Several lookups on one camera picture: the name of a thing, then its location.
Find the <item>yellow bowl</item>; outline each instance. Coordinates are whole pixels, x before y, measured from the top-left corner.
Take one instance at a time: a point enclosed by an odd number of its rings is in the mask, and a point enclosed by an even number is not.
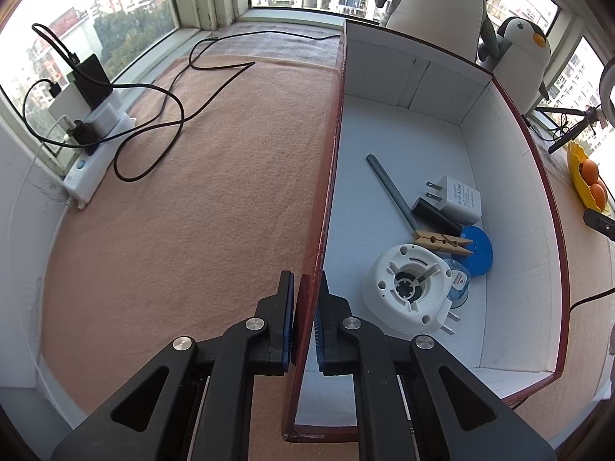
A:
[[[583,201],[583,204],[585,204],[585,207],[588,207],[597,211],[598,213],[602,213],[608,216],[611,214],[611,209],[608,203],[608,196],[607,207],[605,207],[605,209],[601,211],[596,204],[596,200],[593,198],[592,193],[589,190],[589,186],[585,183],[585,180],[583,180],[583,177],[580,175],[580,164],[583,163],[586,159],[589,158],[579,144],[574,141],[568,144],[568,171],[570,172],[570,177],[573,180],[574,188],[576,189],[577,194],[579,194],[579,197]]]

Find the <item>cardboard box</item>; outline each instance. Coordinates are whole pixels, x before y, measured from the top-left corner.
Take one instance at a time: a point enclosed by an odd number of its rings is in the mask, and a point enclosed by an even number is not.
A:
[[[288,441],[356,440],[351,376],[324,377],[313,318],[322,271],[353,315],[379,324],[363,276],[411,230],[365,160],[374,154],[410,206],[445,174],[482,197],[493,244],[472,279],[455,335],[433,336],[508,404],[562,373],[569,282],[562,225],[521,115],[496,78],[423,41],[346,21],[331,88],[322,164],[299,284],[282,434]]]

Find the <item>gray rod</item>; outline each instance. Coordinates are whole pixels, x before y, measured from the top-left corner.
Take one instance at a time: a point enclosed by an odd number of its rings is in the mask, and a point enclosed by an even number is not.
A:
[[[410,225],[410,227],[414,231],[420,231],[420,223],[416,220],[416,218],[414,218],[414,215],[410,210],[410,206],[408,206],[408,203],[404,200],[402,195],[399,194],[399,191],[397,190],[395,184],[387,175],[379,161],[376,159],[376,156],[374,156],[373,154],[368,155],[367,162],[370,163],[371,169],[374,170],[374,173],[380,179],[385,189],[389,192],[391,198],[395,201],[395,204],[399,208],[399,211],[402,212],[402,215],[404,215],[404,218],[408,222],[408,225]]]

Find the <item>black remote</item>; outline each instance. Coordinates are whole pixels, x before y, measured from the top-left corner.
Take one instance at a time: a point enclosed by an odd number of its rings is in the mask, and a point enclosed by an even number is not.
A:
[[[611,241],[615,241],[615,221],[613,219],[595,210],[588,209],[583,214],[583,221],[588,227],[607,236]]]

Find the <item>penguin plush toy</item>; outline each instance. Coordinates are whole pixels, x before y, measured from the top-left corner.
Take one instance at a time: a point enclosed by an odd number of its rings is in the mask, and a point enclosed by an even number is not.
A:
[[[534,22],[520,17],[506,19],[497,30],[499,55],[479,46],[479,64],[494,73],[521,114],[536,102],[538,93],[549,99],[543,82],[551,60],[551,47],[545,33]]]
[[[387,0],[376,0],[382,8]],[[476,60],[479,36],[497,57],[487,0],[392,0],[381,26],[428,41],[467,60]]]

